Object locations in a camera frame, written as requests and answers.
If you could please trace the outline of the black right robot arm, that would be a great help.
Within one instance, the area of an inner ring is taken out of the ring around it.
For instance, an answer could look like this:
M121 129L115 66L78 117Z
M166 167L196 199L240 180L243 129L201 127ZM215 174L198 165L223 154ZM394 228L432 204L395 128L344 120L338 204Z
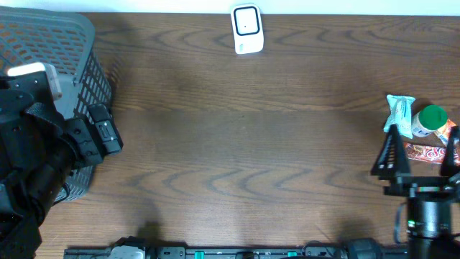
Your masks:
M413 176L403 141L395 124L390 126L370 174L387 181L386 196L405 198L407 235L405 245L384 247L373 239L344 243L347 258L458 258L458 234L452 232L451 205L459 203L459 165L454 152L459 127L451 128L439 176Z

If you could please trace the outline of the teal wet wipes pack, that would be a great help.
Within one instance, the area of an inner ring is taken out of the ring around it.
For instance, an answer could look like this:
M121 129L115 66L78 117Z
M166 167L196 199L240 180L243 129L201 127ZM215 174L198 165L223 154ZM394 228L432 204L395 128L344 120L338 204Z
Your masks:
M390 127L395 124L403 137L412 139L412 104L415 98L392 94L388 94L386 98L390 108L390 115L385 122L383 131L389 132Z

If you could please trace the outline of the green lid jar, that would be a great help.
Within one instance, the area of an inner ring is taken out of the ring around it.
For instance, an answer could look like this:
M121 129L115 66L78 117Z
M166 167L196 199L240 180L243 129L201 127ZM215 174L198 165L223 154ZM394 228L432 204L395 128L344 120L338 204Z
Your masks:
M431 104L421 109L412 117L412 133L416 137L427 137L447 122L446 111L438 105Z

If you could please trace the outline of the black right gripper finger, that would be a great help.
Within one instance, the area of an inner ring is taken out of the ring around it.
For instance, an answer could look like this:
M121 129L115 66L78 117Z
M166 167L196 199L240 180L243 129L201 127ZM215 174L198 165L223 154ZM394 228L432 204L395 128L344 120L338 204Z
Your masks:
M391 124L380 154L370 171L379 179L411 176L410 165L396 124Z
M455 126L451 128L451 132L446 147L446 154L441 164L440 174L443 177L453 177L459 173L459 166L455 163L454 151L456 150L456 144L459 142L459 127Z

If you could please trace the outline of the orange snack packet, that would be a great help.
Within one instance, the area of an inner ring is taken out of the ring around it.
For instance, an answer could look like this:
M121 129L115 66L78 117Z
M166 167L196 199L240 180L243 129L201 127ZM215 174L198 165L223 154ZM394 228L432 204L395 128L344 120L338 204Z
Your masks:
M442 164L446 154L445 147L416 145L408 142L404 142L403 146L408 159L427 163Z

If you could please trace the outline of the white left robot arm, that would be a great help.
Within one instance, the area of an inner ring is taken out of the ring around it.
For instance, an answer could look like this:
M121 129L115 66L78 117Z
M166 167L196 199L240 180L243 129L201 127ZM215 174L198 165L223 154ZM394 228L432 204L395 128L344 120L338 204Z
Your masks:
M1 257L33 258L39 228L70 172L123 143L107 105L64 119L43 75L1 78Z

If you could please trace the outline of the small orange tissue pack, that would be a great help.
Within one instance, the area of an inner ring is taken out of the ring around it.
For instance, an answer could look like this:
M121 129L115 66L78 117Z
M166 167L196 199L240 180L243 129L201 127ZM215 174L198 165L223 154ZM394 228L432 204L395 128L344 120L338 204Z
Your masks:
M435 136L443 143L444 146L448 145L451 128L455 127L456 123L447 119L445 125L434 131Z

